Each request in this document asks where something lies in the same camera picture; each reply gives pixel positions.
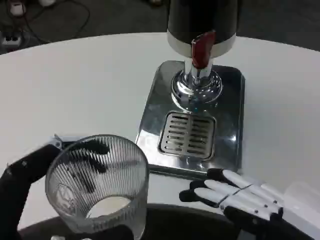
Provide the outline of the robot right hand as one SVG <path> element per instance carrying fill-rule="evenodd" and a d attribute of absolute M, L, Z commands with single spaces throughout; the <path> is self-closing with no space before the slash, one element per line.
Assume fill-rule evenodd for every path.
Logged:
<path fill-rule="evenodd" d="M 320 238 L 320 193 L 303 182 L 280 192 L 234 171 L 210 168 L 206 179 L 190 182 L 179 199 L 220 209 L 229 221 L 258 240 Z"/>

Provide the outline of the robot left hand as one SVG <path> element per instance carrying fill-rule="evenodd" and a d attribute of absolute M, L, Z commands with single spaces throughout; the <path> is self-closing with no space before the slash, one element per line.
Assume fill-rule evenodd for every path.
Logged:
<path fill-rule="evenodd" d="M 80 137 L 59 138 L 49 142 L 8 165 L 0 177 L 0 238 L 20 240 L 18 225 L 33 183 L 44 177 L 54 159 L 70 145 L 70 149 L 89 151 L 90 154 L 106 155 L 110 147 L 97 139 L 84 140 Z"/>

